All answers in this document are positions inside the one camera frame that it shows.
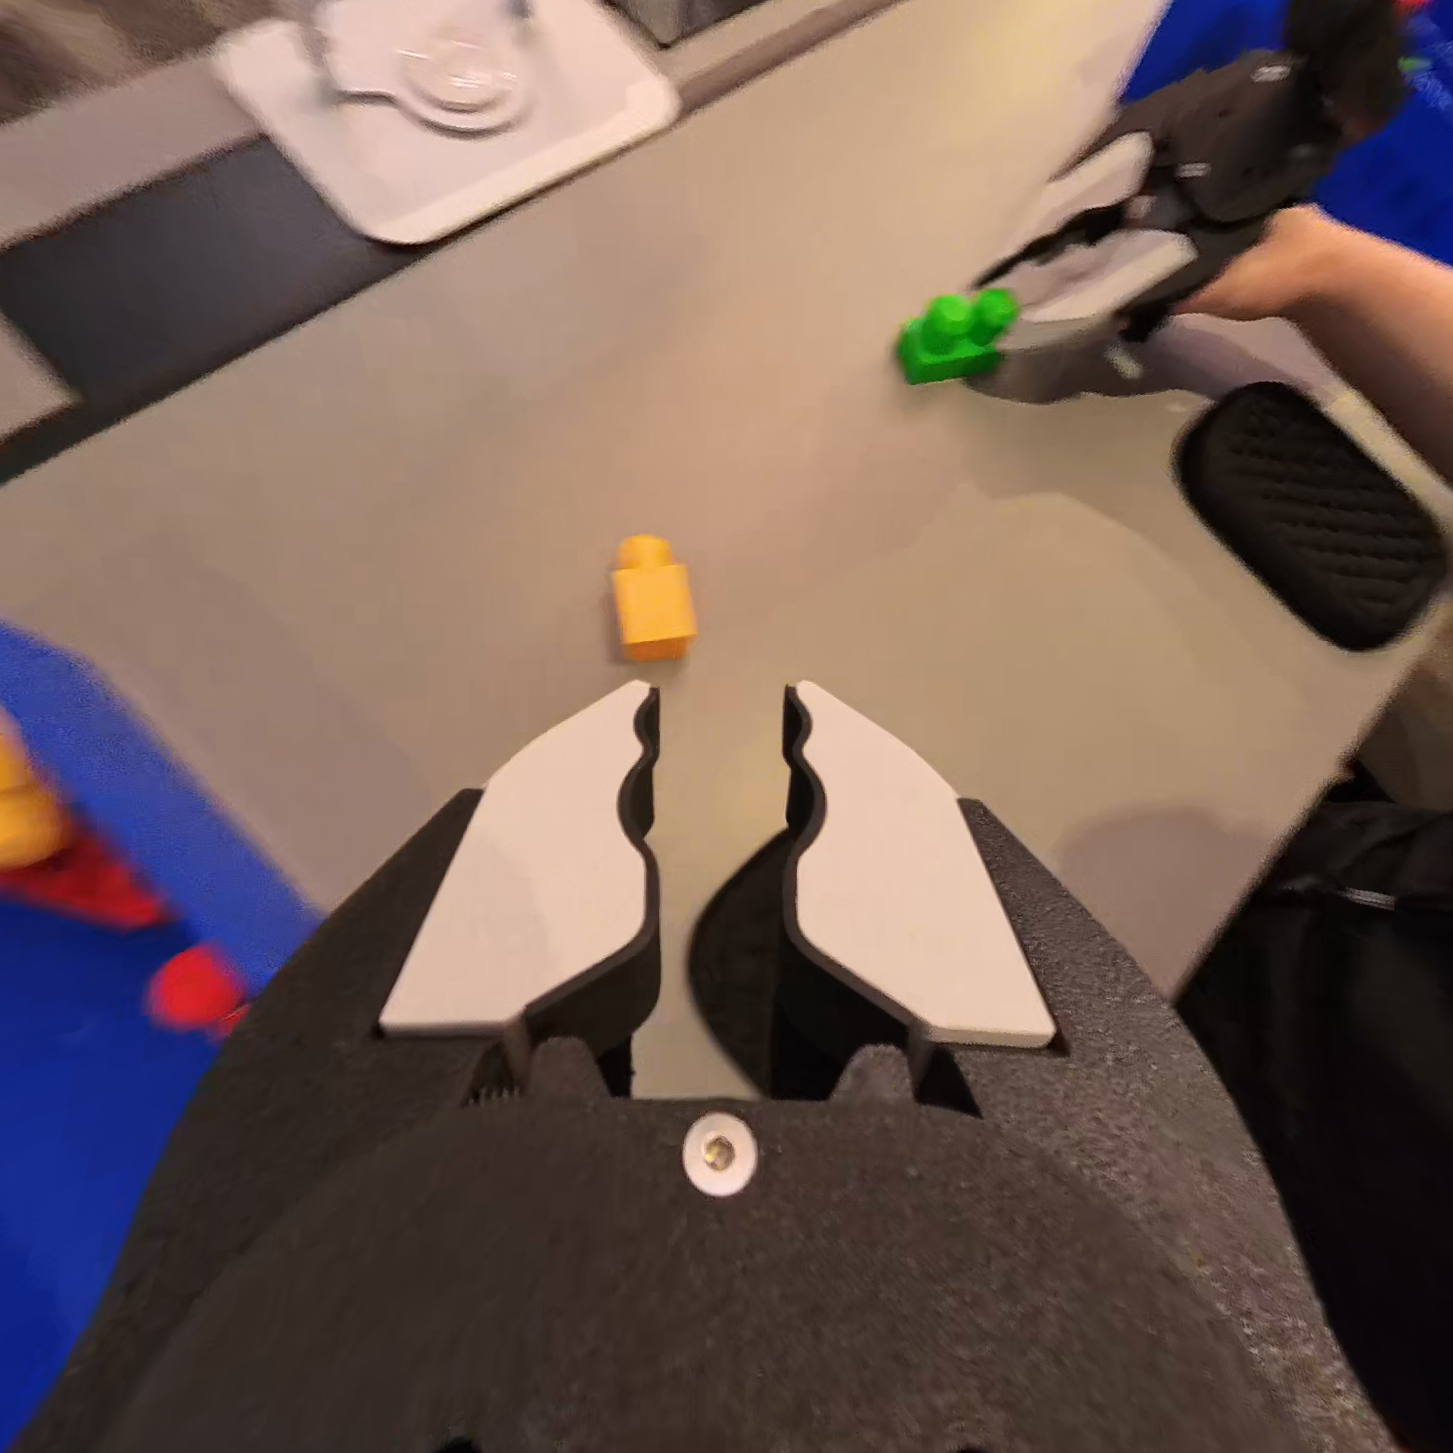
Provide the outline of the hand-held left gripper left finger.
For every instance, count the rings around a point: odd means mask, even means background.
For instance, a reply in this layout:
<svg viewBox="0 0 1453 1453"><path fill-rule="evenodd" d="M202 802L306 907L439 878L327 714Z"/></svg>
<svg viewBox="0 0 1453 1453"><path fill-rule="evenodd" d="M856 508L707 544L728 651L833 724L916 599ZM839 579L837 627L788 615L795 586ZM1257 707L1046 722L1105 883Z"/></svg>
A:
<svg viewBox="0 0 1453 1453"><path fill-rule="evenodd" d="M522 1077L534 1047L621 1058L660 994L647 842L660 693L629 679L484 783L378 1011L389 1039L482 1037Z"/></svg>

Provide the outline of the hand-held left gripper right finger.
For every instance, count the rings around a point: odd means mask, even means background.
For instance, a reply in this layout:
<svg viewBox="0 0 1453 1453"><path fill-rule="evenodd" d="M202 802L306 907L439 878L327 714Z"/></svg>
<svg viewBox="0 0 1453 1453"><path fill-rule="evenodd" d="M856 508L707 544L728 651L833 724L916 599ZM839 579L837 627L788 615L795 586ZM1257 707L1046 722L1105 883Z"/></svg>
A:
<svg viewBox="0 0 1453 1453"><path fill-rule="evenodd" d="M1058 1025L975 843L965 803L899 736L818 682L783 696L790 847L780 1001L839 1060L1041 1051Z"/></svg>

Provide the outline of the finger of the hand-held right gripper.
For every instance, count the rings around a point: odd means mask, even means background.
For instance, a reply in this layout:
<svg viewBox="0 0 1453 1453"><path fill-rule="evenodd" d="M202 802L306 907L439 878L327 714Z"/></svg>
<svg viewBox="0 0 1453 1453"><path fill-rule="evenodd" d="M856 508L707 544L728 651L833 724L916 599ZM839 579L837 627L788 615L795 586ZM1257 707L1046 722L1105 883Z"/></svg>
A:
<svg viewBox="0 0 1453 1453"><path fill-rule="evenodd" d="M1150 132L1115 136L1048 179L1020 224L1020 245L1053 236L1086 212L1119 205L1140 191L1155 155Z"/></svg>
<svg viewBox="0 0 1453 1453"><path fill-rule="evenodd" d="M1086 333L1197 259L1181 231L1115 229L1091 245L1020 260L986 286L1015 298L1012 333Z"/></svg>

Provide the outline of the small green block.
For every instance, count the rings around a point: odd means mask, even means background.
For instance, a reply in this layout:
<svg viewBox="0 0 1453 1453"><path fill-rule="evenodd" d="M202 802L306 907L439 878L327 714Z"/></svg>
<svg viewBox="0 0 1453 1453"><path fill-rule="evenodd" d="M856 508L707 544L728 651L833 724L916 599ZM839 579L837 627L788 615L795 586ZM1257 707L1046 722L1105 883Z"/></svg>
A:
<svg viewBox="0 0 1453 1453"><path fill-rule="evenodd" d="M1019 298L1001 286L935 295L897 331L894 354L903 378L925 385L994 369L1019 312Z"/></svg>

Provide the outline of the orange one-stud block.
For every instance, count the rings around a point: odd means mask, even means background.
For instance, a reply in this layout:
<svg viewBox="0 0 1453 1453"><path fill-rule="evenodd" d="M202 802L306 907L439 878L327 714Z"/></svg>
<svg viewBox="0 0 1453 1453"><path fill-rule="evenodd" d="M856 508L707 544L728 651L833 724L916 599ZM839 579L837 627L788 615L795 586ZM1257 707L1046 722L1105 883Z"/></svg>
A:
<svg viewBox="0 0 1453 1453"><path fill-rule="evenodd" d="M688 572L660 535L621 541L610 592L622 655L633 663L681 660L697 637Z"/></svg>

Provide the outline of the blue plastic bin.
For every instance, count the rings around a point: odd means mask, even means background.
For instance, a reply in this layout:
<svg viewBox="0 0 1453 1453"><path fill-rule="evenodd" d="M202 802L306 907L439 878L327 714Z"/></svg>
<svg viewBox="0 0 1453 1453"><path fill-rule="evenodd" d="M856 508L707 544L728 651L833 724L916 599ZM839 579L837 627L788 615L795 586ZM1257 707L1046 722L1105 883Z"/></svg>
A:
<svg viewBox="0 0 1453 1453"><path fill-rule="evenodd" d="M1451 3L1404 3L1409 94L1380 132L1319 183L1330 215L1451 262ZM1283 1L1171 1L1119 96L1133 101L1195 68L1221 67L1280 39Z"/></svg>
<svg viewBox="0 0 1453 1453"><path fill-rule="evenodd" d="M136 932L1 909L1 1428L38 1411L97 1309L140 1193L218 1040L155 1027L143 994L204 942L249 996L320 914L83 656L3 624L3 714L79 836L174 919Z"/></svg>

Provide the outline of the grey desk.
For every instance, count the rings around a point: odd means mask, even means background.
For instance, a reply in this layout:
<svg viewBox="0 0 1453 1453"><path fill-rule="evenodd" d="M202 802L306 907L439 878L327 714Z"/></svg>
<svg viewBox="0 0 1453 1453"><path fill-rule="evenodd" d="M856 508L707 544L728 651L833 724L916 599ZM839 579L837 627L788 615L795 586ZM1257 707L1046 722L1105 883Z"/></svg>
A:
<svg viewBox="0 0 1453 1453"><path fill-rule="evenodd" d="M1162 3L897 3L3 489L3 618L102 669L321 907L612 689L607 567L669 539L650 665L645 1096L745 1096L686 989L785 817L787 682L982 800L1181 987L1437 639L1316 637L1169 452L1191 392L906 387Z"/></svg>

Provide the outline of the black desk inlay panel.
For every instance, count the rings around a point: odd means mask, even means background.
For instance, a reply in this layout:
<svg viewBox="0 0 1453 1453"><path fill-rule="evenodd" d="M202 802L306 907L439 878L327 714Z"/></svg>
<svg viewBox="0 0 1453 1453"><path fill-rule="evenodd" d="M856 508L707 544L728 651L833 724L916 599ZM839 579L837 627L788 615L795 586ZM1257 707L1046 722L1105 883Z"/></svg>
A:
<svg viewBox="0 0 1453 1453"><path fill-rule="evenodd" d="M3 432L1 482L441 247L354 231L266 138L5 247L3 317L72 399Z"/></svg>

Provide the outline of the person's right hand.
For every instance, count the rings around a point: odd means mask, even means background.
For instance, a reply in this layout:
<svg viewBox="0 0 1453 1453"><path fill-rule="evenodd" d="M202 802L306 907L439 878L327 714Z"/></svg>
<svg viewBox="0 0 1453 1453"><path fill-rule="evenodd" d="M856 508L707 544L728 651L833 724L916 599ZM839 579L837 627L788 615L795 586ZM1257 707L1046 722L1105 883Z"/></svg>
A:
<svg viewBox="0 0 1453 1453"><path fill-rule="evenodd" d="M1292 317L1328 293L1354 247L1356 229L1316 205L1278 210L1257 241L1172 311L1226 321Z"/></svg>

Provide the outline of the red block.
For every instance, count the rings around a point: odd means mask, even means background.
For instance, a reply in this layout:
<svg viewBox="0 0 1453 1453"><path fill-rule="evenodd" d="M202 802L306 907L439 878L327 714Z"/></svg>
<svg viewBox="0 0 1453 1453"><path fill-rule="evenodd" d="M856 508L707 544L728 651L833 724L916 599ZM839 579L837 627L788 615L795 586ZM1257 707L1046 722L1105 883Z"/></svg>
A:
<svg viewBox="0 0 1453 1453"><path fill-rule="evenodd" d="M249 990L216 947L199 942L173 954L152 975L143 994L150 1023L173 1032L226 1039L249 1009Z"/></svg>
<svg viewBox="0 0 1453 1453"><path fill-rule="evenodd" d="M109 932L136 932L176 918L152 885L103 838L84 833L48 859L3 868L3 897Z"/></svg>

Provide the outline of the person's black jacket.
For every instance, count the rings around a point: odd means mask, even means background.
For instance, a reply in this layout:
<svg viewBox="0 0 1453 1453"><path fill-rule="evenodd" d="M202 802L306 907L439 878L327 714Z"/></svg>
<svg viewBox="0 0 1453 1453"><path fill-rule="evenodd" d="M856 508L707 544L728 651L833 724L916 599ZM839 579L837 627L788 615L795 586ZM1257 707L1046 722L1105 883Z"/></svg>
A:
<svg viewBox="0 0 1453 1453"><path fill-rule="evenodd" d="M1406 1449L1451 1449L1451 814L1323 800L1178 1011Z"/></svg>

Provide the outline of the yellow block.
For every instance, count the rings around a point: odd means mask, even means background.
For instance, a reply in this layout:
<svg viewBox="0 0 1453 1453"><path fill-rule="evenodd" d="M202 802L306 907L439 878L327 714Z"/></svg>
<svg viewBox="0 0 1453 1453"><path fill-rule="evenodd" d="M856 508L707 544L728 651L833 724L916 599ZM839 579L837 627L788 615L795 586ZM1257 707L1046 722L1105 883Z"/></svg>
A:
<svg viewBox="0 0 1453 1453"><path fill-rule="evenodd" d="M74 836L62 798L31 760L19 729L1 714L1 871L50 861Z"/></svg>

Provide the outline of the white document stand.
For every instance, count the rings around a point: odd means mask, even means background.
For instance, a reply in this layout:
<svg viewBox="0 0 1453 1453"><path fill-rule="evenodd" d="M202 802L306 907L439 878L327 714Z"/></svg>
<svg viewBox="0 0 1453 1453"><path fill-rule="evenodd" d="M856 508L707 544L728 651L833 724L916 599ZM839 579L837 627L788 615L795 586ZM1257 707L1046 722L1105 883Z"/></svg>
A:
<svg viewBox="0 0 1453 1453"><path fill-rule="evenodd" d="M359 234L436 241L662 132L679 94L593 1L290 3L211 51Z"/></svg>

